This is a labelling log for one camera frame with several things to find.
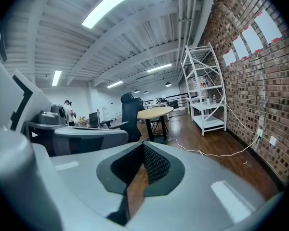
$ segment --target round wooden table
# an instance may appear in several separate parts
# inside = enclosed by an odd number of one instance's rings
[[[145,120],[150,141],[161,143],[161,144],[167,144],[168,141],[167,141],[164,115],[168,114],[171,111],[173,111],[173,107],[166,106],[166,107],[157,107],[153,109],[142,110],[138,112],[137,118],[141,120]],[[160,120],[162,122],[162,129],[163,129],[162,137],[158,135],[153,136],[153,133],[152,133],[150,119],[156,118],[156,117],[160,117]]]

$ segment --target black office chair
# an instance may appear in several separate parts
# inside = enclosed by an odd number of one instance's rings
[[[113,120],[107,120],[107,121],[100,121],[100,113],[94,112],[89,114],[89,124],[91,128],[101,128],[101,125],[106,124],[108,127],[110,127],[110,122]]]
[[[131,92],[125,93],[121,97],[122,102],[122,122],[110,126],[109,129],[120,128],[129,135],[128,143],[139,141],[141,133],[137,128],[137,115],[139,110],[139,98],[134,98]]]
[[[138,99],[139,99],[139,108],[138,108],[138,111],[145,110],[145,108],[144,108],[144,101],[141,100],[141,98],[138,98]]]
[[[99,127],[99,117],[97,112],[89,114],[89,124],[91,128]]]

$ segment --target wooden floor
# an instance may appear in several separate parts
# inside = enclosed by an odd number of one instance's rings
[[[222,155],[233,154],[243,149],[243,147],[225,131],[207,133],[205,136],[202,136],[200,128],[191,121],[188,115],[171,117],[170,120],[166,122],[166,126],[169,129],[167,135],[170,135],[171,138],[176,138],[178,143],[188,150],[201,150],[206,154]],[[140,141],[147,138],[148,133],[145,123],[140,123],[138,128],[142,134]],[[156,133],[162,134],[160,124],[158,125]],[[175,140],[171,140],[167,145],[177,147],[178,150],[183,150]],[[248,152],[244,151],[231,157],[212,156],[211,158],[250,183],[265,200],[270,199],[278,192],[271,178]],[[128,188],[131,217],[140,208],[144,200],[144,189],[147,186],[147,174],[144,166],[142,166]]]

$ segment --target white label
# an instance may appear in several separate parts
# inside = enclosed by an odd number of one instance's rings
[[[233,64],[236,62],[236,56],[233,52],[233,50],[229,50],[225,55],[223,55],[223,59],[226,63],[226,66],[229,66],[230,64]]]
[[[245,44],[241,36],[236,37],[236,39],[232,43],[236,49],[237,55],[240,60],[245,59],[249,56],[249,53],[245,47]]]
[[[259,51],[263,48],[263,45],[254,28],[252,28],[251,25],[247,26],[244,28],[242,35],[249,45],[251,53],[259,53]]]
[[[283,35],[279,31],[277,25],[275,24],[272,17],[268,14],[266,10],[262,10],[257,14],[255,22],[262,31],[266,41],[271,44],[279,41]]]

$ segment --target white wall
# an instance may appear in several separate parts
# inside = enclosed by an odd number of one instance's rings
[[[166,82],[170,82],[171,87],[165,87]],[[140,97],[143,101],[180,94],[178,83],[174,79],[149,83],[135,89],[130,90],[132,91],[132,95],[134,98]]]
[[[73,111],[79,116],[89,118],[93,112],[89,88],[86,87],[51,87],[41,88],[42,92],[52,102],[64,105],[65,100],[72,102]]]
[[[101,121],[114,119],[122,114],[121,96],[127,92],[126,89],[118,88],[90,88],[93,108],[95,111],[99,110]]]

